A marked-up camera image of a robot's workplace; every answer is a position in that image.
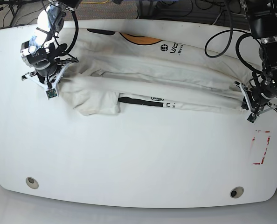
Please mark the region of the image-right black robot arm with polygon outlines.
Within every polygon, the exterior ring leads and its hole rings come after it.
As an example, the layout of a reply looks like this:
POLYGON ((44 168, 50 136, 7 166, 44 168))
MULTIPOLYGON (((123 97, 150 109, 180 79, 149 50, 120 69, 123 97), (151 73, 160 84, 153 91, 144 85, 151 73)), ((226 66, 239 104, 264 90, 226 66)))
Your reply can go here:
POLYGON ((277 106, 270 102, 277 98, 277 0, 242 0, 241 6, 250 32, 238 38, 235 51, 238 59, 252 71, 255 84, 250 87, 239 82, 235 84, 244 96, 242 108, 249 113, 247 121, 255 123, 261 114, 270 110, 277 112, 277 106), (260 41, 261 70, 255 69, 241 57, 240 43, 247 37, 260 41))

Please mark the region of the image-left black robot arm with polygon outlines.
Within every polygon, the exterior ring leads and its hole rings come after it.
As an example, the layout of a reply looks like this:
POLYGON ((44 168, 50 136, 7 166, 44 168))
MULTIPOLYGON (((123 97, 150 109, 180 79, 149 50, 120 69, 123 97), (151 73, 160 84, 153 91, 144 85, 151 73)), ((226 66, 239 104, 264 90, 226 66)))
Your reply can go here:
POLYGON ((44 89, 48 99, 58 97, 58 83, 72 63, 79 60, 70 54, 78 38, 79 24, 75 10, 80 0, 51 0, 43 6, 37 18, 37 27, 29 41, 21 45, 21 58, 33 72, 21 77, 31 80, 44 89), (63 28, 66 12, 72 14, 75 32, 71 44, 59 44, 59 32, 63 28))

